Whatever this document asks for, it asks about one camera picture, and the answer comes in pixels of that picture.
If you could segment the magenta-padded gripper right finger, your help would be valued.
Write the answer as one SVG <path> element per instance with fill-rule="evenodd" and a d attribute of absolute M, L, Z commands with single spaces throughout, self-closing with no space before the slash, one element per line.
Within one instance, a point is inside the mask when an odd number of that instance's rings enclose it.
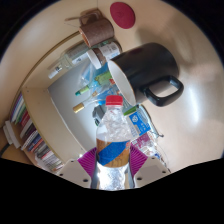
<path fill-rule="evenodd" d="M 170 174 L 155 157 L 148 157 L 134 146 L 130 148 L 128 182 L 131 189 L 143 187 Z"/>

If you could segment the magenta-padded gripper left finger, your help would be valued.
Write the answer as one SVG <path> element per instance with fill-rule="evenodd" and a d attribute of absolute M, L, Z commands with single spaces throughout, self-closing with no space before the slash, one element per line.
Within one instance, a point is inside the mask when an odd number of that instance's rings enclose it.
<path fill-rule="evenodd" d="M 58 176 L 81 187 L 96 189 L 96 149 L 91 149 L 78 159 L 70 159 L 59 171 Z"/>

